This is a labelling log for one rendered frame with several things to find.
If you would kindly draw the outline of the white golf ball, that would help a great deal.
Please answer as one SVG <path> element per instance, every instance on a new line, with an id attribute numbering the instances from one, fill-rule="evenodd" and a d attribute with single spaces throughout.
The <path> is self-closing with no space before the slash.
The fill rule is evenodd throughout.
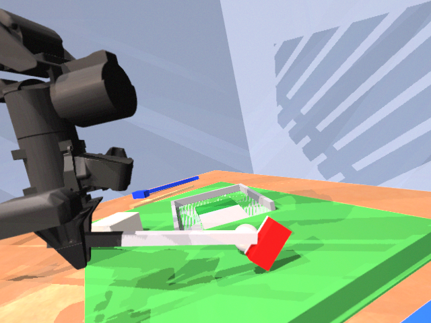
<path id="1" fill-rule="evenodd" d="M 250 224 L 242 224 L 239 225 L 235 230 L 255 230 L 256 232 L 258 231 L 256 229 L 256 227 L 254 227 L 253 225 Z M 246 248 L 248 247 L 249 244 L 235 244 L 235 246 L 239 249 L 242 250 L 243 252 L 246 250 Z"/>

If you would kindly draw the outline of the green putting mat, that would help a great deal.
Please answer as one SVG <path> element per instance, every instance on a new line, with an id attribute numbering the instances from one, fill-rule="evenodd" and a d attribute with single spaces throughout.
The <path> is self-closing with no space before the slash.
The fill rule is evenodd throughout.
<path id="1" fill-rule="evenodd" d="M 123 212 L 139 212 L 143 231 L 175 231 L 171 201 L 232 185 L 217 182 Z M 258 230 L 266 216 L 282 224 L 291 234 L 268 271 L 235 244 L 91 247 L 85 323 L 270 323 L 431 224 L 414 215 L 248 187 L 273 200 L 275 210 L 265 213 L 263 206 L 258 215 L 262 205 L 254 200 L 254 216 L 204 230 L 242 224 Z M 244 197 L 253 215 L 249 196 L 227 195 L 242 209 Z"/>

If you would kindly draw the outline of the white rectangular block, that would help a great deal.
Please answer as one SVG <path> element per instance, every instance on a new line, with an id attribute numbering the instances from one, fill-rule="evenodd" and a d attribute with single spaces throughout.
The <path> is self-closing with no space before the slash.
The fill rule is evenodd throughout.
<path id="1" fill-rule="evenodd" d="M 92 231 L 143 231 L 139 212 L 117 212 L 92 224 Z"/>

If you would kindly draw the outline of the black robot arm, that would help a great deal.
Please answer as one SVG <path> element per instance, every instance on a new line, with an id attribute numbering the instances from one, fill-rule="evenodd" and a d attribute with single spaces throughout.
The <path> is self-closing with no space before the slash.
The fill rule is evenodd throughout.
<path id="1" fill-rule="evenodd" d="M 12 81 L 0 78 L 0 103 L 6 103 L 16 139 L 76 131 L 129 118 L 137 111 L 135 88 L 117 56 L 97 50 L 76 59 L 49 27 L 0 9 L 0 71 L 50 78 Z M 131 184 L 132 157 L 111 147 L 105 155 L 64 153 L 64 183 L 73 192 L 84 185 L 125 191 Z"/>

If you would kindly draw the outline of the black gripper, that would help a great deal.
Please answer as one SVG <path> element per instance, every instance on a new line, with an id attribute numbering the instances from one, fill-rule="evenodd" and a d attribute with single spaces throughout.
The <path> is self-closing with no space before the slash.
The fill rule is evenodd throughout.
<path id="1" fill-rule="evenodd" d="M 30 187 L 24 196 L 0 203 L 0 240 L 34 233 L 56 250 L 74 269 L 87 267 L 91 247 L 85 231 L 92 231 L 92 216 L 103 196 L 92 198 L 87 186 L 73 192 L 64 183 L 64 153 L 71 146 L 82 154 L 85 140 L 77 131 L 51 133 L 17 140 L 20 149 L 11 151 L 13 160 L 22 159 Z"/>

